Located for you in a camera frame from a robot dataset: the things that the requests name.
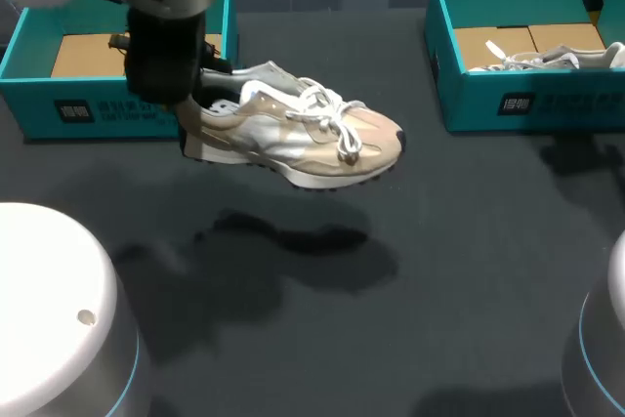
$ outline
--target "beige sneaker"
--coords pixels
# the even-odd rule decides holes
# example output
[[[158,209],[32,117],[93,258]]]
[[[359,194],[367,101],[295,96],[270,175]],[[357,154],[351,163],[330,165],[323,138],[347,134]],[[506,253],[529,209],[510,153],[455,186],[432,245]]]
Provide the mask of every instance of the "beige sneaker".
[[[389,170],[405,148],[403,131],[362,102],[308,78],[300,96],[260,80],[246,82],[238,103],[177,104],[185,156],[227,164],[256,163],[301,188],[341,188]]]

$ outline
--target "shoelace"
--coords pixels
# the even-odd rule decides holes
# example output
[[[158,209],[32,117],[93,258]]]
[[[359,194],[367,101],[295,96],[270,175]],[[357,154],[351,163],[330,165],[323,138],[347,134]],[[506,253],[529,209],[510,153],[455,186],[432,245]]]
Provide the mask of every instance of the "shoelace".
[[[506,56],[506,53],[504,53],[492,41],[486,41],[486,47],[501,61],[502,64],[487,67],[489,70],[500,70],[500,67],[502,66],[504,70],[525,70],[528,68],[566,68],[562,67],[562,64],[564,63],[568,63],[574,68],[579,68],[579,59],[571,53],[563,54],[559,58],[552,61],[545,61],[543,56],[538,53],[520,53],[508,57]]]
[[[501,61],[504,70],[523,70],[525,68],[543,68],[544,64],[538,53],[517,54],[508,57],[495,43],[486,41],[488,50]],[[527,56],[528,59],[521,60],[521,56]],[[488,69],[498,69],[501,65],[492,65]]]
[[[325,88],[311,78],[300,81],[309,87],[302,92],[298,101],[301,111],[287,111],[286,117],[302,122],[318,123],[321,131],[334,130],[339,136],[338,151],[343,158],[358,157],[362,140],[356,129],[343,121],[343,114],[352,107],[366,107],[363,102],[344,102],[341,95]]]

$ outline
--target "black table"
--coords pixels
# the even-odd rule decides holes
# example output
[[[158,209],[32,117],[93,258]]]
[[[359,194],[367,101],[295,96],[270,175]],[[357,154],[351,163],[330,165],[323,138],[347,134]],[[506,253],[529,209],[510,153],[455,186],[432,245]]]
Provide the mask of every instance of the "black table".
[[[337,193],[175,143],[24,145],[0,105],[0,198],[102,242],[154,361],[153,416],[565,415],[563,341],[625,228],[625,139],[448,134],[423,17],[240,16],[244,63],[406,131],[393,173]]]

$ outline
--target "shoe heel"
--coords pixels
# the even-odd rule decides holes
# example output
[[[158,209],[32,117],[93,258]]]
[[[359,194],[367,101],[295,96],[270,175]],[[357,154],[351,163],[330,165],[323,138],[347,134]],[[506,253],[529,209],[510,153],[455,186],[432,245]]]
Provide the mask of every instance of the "shoe heel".
[[[208,146],[189,133],[187,133],[183,154],[189,158],[225,163],[227,165],[249,163],[249,159],[245,155],[236,151],[220,150],[213,146]]]

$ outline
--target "shoe box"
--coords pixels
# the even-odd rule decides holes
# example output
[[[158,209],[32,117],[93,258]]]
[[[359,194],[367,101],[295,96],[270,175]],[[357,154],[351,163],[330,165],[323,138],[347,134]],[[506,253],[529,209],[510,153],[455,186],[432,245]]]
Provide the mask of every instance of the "shoe box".
[[[470,71],[561,44],[625,42],[625,0],[604,0],[594,26],[582,0],[430,0],[425,41],[449,131],[625,129],[625,68]]]
[[[178,137],[172,113],[128,92],[124,52],[108,48],[111,34],[125,33],[127,10],[104,0],[23,10],[0,63],[0,94],[27,140]],[[232,0],[207,11],[206,40],[236,63]]]

